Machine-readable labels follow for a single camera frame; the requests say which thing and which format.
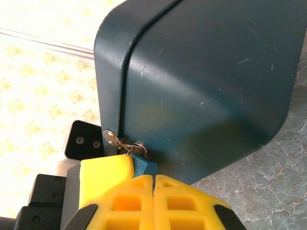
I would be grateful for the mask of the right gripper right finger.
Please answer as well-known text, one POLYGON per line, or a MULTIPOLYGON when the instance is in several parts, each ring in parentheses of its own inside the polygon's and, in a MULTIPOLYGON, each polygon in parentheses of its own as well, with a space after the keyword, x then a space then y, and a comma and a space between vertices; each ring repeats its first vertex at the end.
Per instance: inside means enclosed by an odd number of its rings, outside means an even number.
POLYGON ((242 222, 224 201, 165 175, 154 189, 156 230, 241 230, 242 222))

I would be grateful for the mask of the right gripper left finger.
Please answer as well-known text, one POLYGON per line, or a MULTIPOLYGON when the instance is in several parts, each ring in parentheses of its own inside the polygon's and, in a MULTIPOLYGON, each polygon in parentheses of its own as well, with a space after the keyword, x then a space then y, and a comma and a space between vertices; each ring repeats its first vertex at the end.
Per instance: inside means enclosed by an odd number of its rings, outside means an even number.
POLYGON ((154 228, 153 178, 141 175, 87 200, 82 207, 96 204, 88 230, 152 230, 154 228))

